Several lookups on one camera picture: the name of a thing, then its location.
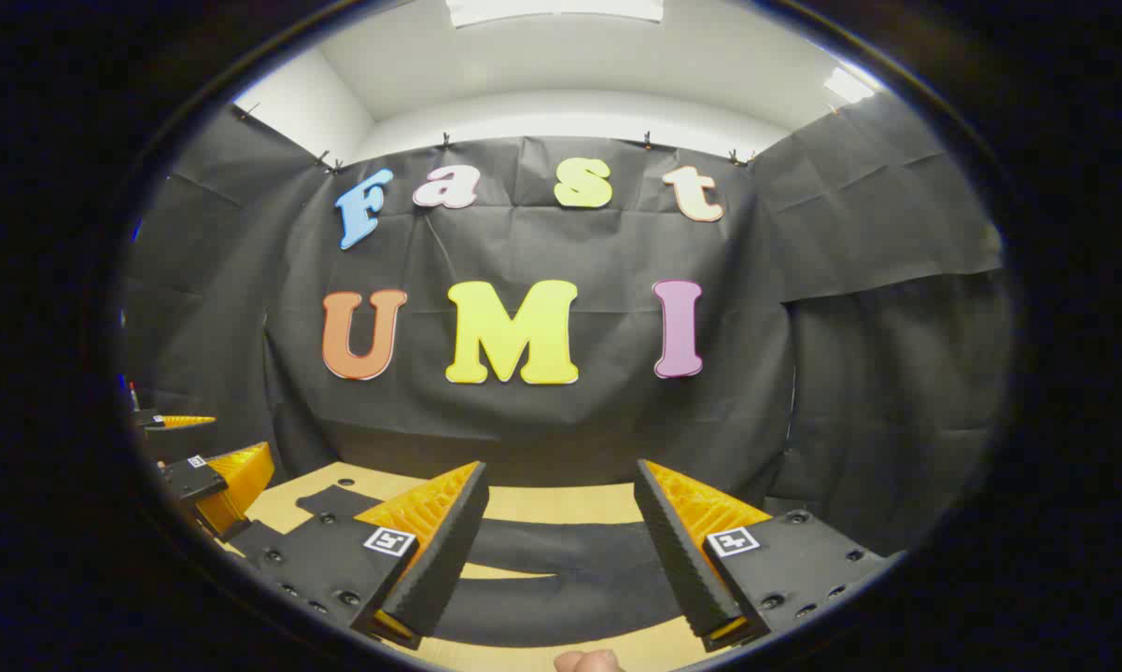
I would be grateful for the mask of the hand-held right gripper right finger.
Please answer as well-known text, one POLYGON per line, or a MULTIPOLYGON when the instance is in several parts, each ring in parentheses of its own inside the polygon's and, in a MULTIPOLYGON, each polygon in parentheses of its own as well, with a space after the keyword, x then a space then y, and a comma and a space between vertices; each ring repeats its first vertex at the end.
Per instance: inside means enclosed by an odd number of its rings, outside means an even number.
POLYGON ((637 469, 643 523, 680 611, 710 653, 799 628, 898 561, 811 510, 769 514, 651 460, 637 469))

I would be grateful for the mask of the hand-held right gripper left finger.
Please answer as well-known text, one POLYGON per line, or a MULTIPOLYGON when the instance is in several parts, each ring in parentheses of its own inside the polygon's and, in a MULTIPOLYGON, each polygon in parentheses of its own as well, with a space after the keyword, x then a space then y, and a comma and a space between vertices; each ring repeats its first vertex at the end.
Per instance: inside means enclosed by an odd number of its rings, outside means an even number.
POLYGON ((488 500, 482 462, 373 506, 331 486, 302 498, 309 519, 288 532, 254 523, 242 553, 263 582, 322 620, 417 648, 454 593, 488 500))

